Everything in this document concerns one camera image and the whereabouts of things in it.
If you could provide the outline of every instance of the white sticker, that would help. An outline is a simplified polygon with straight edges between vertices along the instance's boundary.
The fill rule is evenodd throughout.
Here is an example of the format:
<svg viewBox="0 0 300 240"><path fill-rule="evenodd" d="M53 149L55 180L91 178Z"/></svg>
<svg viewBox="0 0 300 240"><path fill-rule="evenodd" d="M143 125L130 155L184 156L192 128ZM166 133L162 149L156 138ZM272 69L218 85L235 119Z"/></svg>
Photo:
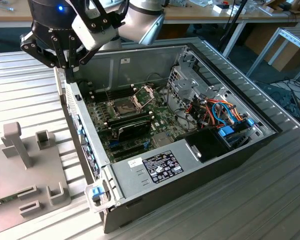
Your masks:
<svg viewBox="0 0 300 240"><path fill-rule="evenodd" d="M174 168L174 171L178 171L179 169L181 169L181 167L177 166L177 167Z"/></svg>
<svg viewBox="0 0 300 240"><path fill-rule="evenodd" d="M121 59L121 64L129 64L129 63L130 63L130 58Z"/></svg>
<svg viewBox="0 0 300 240"><path fill-rule="evenodd" d="M142 158L138 157L136 159L130 160L130 161L128 161L128 164L129 164L130 168L132 169L132 168L142 164Z"/></svg>

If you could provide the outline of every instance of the desk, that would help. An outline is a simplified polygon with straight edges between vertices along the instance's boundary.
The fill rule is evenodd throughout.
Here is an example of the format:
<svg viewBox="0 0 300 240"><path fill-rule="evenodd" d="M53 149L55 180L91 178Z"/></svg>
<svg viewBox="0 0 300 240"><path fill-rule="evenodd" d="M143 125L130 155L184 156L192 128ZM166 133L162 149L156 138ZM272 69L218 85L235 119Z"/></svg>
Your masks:
<svg viewBox="0 0 300 240"><path fill-rule="evenodd" d="M0 112L18 121L23 135L48 129L56 137L72 202L0 233L5 239L290 239L300 236L300 123L242 72L197 37L159 40L153 45L194 44L283 133L244 165L112 233L103 233L89 211L84 174L58 107L53 70L25 52L0 53ZM123 48L137 48L133 43ZM214 76L201 72L213 82Z"/></svg>
<svg viewBox="0 0 300 240"><path fill-rule="evenodd" d="M0 9L0 28L30 27L32 17L28 1L11 0L11 3L15 12ZM168 6L164 10L165 24L222 24L229 19L229 15L216 13L210 5L201 7L191 2L187 3L187 7ZM288 21L296 21L297 27L300 27L300 16L296 19L294 16L288 18L284 13L280 16L270 16L257 9L252 13L240 16L237 20L239 24L227 44L223 56L228 57L247 23L286 23Z"/></svg>

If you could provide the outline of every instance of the blue cable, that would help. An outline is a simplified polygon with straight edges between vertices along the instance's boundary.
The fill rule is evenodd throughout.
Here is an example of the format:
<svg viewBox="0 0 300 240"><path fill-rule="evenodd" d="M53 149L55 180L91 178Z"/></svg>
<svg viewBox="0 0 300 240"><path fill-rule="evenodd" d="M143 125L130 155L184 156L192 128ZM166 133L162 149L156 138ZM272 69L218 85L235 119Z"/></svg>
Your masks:
<svg viewBox="0 0 300 240"><path fill-rule="evenodd" d="M213 106L212 106L212 113L213 113L213 116L214 116L215 119L217 119L218 121L222 122L225 126L227 126L227 124L226 124L225 121L221 120L220 118L218 118L218 117L216 116L216 113L215 113L215 106L216 106L217 104L222 105L222 106L226 109L226 111L228 112L230 118L231 118L235 123L238 122L238 120L231 114L229 108L228 108L224 103L222 103L222 102L217 102L217 103L213 104Z"/></svg>

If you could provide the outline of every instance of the blue drive bracket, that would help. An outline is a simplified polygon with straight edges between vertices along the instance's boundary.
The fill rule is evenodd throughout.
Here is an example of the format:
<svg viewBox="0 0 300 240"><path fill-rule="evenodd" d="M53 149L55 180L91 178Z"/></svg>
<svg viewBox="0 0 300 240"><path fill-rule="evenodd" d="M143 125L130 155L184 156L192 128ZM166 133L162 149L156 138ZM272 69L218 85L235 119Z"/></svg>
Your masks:
<svg viewBox="0 0 300 240"><path fill-rule="evenodd" d="M224 126L219 129L219 135L225 137L229 134L233 134L235 131L230 126Z"/></svg>

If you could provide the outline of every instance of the motherboard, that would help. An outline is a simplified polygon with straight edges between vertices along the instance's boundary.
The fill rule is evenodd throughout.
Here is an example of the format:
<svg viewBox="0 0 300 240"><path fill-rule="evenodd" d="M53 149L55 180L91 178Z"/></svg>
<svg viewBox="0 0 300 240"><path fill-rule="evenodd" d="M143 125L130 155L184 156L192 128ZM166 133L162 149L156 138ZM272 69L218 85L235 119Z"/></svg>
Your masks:
<svg viewBox="0 0 300 240"><path fill-rule="evenodd" d="M168 145L186 133L167 107L162 87L132 85L93 93L86 107L112 163Z"/></svg>

